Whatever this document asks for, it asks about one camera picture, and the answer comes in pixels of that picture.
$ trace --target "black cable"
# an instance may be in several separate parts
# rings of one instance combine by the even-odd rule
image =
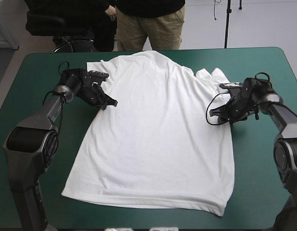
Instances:
[[[61,66],[62,66],[63,64],[67,64],[67,67],[66,67],[66,69],[65,69],[64,71],[66,71],[66,70],[70,67],[70,63],[69,63],[68,61],[65,61],[65,62],[61,63],[61,64],[59,65],[59,67],[58,67],[58,72],[59,72],[59,75],[60,75],[60,76],[62,75],[62,72],[63,72],[63,71],[60,72]]]
[[[213,0],[213,2],[214,2],[214,18],[215,18],[215,20],[217,20],[217,18],[216,18],[216,3],[219,4],[221,2],[221,0],[219,0],[219,1]]]
[[[63,121],[63,108],[64,108],[64,103],[66,103],[65,92],[59,93],[59,92],[56,92],[56,91],[52,91],[51,90],[51,91],[47,92],[47,94],[45,95],[45,98],[43,100],[43,105],[45,103],[45,100],[46,100],[47,96],[50,93],[52,93],[53,95],[58,95],[60,97],[61,111],[60,111],[60,122],[59,122],[58,132],[52,138],[52,140],[55,139],[55,141],[54,141],[54,148],[51,149],[51,145],[53,144],[52,140],[49,140],[48,145],[46,145],[46,148],[45,148],[45,153],[47,154],[46,166],[48,166],[50,164],[50,161],[51,161],[52,157],[57,152],[58,147],[59,147],[59,134],[60,134],[60,131],[61,131],[62,121]]]
[[[208,109],[209,109],[210,105],[212,104],[212,102],[214,102],[214,100],[215,100],[219,95],[221,95],[221,94],[219,93],[218,95],[216,95],[216,96],[212,99],[212,101],[210,102],[210,104],[208,104],[208,107],[206,108],[206,112],[205,112],[205,118],[206,118],[207,123],[209,123],[210,125],[213,125],[213,126],[222,125],[222,124],[225,124],[225,123],[229,122],[229,120],[227,120],[227,121],[224,121],[224,122],[222,122],[222,123],[220,123],[220,124],[212,124],[211,122],[208,121],[208,118],[207,118],[207,112],[208,112]]]

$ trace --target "t-shirt hem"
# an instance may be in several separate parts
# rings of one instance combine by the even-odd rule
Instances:
[[[83,192],[74,192],[67,186],[62,192],[62,196],[69,197],[75,200],[88,202],[97,205],[109,205],[115,207],[128,207],[128,208],[184,208],[203,210],[206,212],[214,213],[220,217],[224,215],[226,203],[208,204],[205,202],[195,202],[188,200],[173,200],[164,198],[149,198],[149,197],[136,197],[136,196],[114,196],[114,195],[98,195],[88,194]]]

